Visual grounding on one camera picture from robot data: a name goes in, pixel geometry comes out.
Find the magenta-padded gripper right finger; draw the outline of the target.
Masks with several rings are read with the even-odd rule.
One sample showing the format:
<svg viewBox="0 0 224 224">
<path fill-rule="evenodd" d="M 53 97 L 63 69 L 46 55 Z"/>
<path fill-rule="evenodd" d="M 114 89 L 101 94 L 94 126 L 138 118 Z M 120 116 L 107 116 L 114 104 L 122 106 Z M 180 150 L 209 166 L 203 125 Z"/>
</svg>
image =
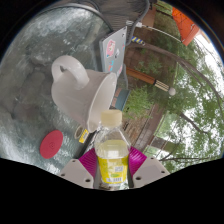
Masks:
<svg viewBox="0 0 224 224">
<path fill-rule="evenodd" d="M 147 157 L 134 147 L 130 149 L 128 165 L 130 188 L 140 188 L 169 175 L 159 160 Z"/>
</svg>

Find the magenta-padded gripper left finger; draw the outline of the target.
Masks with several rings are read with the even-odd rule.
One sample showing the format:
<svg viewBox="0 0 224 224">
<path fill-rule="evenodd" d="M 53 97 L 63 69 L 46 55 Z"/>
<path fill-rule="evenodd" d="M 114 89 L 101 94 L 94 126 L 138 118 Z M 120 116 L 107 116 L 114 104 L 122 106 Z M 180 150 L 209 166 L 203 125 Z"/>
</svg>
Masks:
<svg viewBox="0 0 224 224">
<path fill-rule="evenodd" d="M 81 187 L 92 188 L 96 172 L 97 156 L 91 149 L 79 159 L 71 159 L 58 176 Z"/>
</svg>

